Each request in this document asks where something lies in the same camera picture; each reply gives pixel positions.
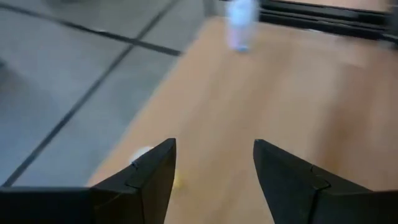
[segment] tile grout line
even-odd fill
[[[181,0],[171,0],[138,34],[136,40],[140,41],[155,25]],[[61,129],[73,118],[79,109],[91,98],[97,89],[109,77],[112,71],[121,63],[126,55],[135,47],[135,42],[128,45],[116,58],[106,71],[97,79],[88,89],[88,91],[72,106],[71,110],[58,122],[58,124],[49,132],[48,135],[40,142],[40,144],[31,152],[31,154],[22,162],[21,165],[7,178],[2,187],[11,187],[18,178],[26,171],[26,169],[40,156],[46,146],[54,139]]]
[[[109,39],[112,39],[112,40],[117,40],[117,41],[128,43],[128,44],[138,45],[140,47],[143,47],[143,48],[146,48],[146,49],[149,49],[149,50],[153,50],[153,51],[156,51],[156,52],[159,52],[159,53],[162,53],[162,54],[167,54],[167,55],[171,55],[171,56],[179,56],[181,54],[181,51],[179,51],[179,50],[175,50],[175,49],[171,49],[171,48],[164,47],[164,46],[161,46],[161,45],[156,45],[156,44],[151,44],[151,43],[148,43],[148,42],[144,42],[144,41],[142,41],[139,38],[140,34],[138,34],[137,38],[131,38],[131,37],[126,37],[126,36],[119,35],[119,34],[114,34],[112,32],[108,32],[108,31],[90,29],[88,27],[85,27],[85,26],[82,26],[82,25],[79,25],[79,24],[75,24],[73,22],[69,22],[69,21],[66,21],[66,20],[63,20],[63,19],[59,19],[59,18],[56,18],[56,17],[53,17],[53,16],[48,16],[48,15],[41,14],[41,13],[38,13],[38,12],[33,12],[33,11],[30,11],[30,10],[27,10],[27,9],[23,9],[23,8],[20,8],[20,7],[11,6],[11,5],[8,5],[6,3],[2,3],[2,2],[0,2],[0,9],[4,9],[4,10],[9,11],[9,12],[15,12],[15,13],[22,14],[22,15],[25,15],[25,16],[30,16],[30,17],[42,19],[42,20],[45,20],[45,21],[48,21],[48,22],[53,22],[53,23],[58,24],[60,26],[64,26],[64,27],[67,27],[67,28],[79,30],[79,31],[82,31],[82,32],[87,32],[89,34],[99,35],[99,36],[102,36],[102,37],[105,37],[105,38],[109,38]]]

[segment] plastic bottle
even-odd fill
[[[258,20],[257,0],[232,0],[226,5],[228,21],[228,45],[239,52],[246,52]]]

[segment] table surface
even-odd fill
[[[370,189],[398,189],[396,52],[258,24],[239,54],[224,32],[222,18],[206,22],[88,185],[177,138],[182,187],[166,223],[273,223],[252,160],[261,138]]]

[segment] white object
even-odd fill
[[[232,0],[226,5],[228,45],[239,52],[249,50],[258,20],[257,0]]]

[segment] gray floor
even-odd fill
[[[0,0],[96,30],[137,37],[171,0]],[[143,37],[184,50],[204,21],[179,0]],[[129,44],[0,8],[0,182],[28,158]],[[176,57],[134,47],[14,185],[81,186],[167,76]]]

